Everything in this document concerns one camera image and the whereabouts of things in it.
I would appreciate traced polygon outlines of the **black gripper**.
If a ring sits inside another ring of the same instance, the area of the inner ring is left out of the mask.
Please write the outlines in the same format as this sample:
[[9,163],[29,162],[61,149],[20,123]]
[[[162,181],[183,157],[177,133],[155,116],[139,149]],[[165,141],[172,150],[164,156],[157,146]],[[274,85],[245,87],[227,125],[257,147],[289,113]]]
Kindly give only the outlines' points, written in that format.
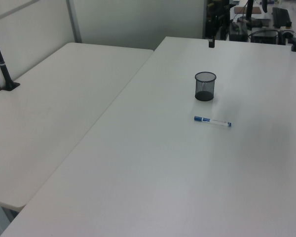
[[215,37],[219,29],[219,20],[217,15],[212,16],[212,39],[208,39],[209,47],[215,47]]

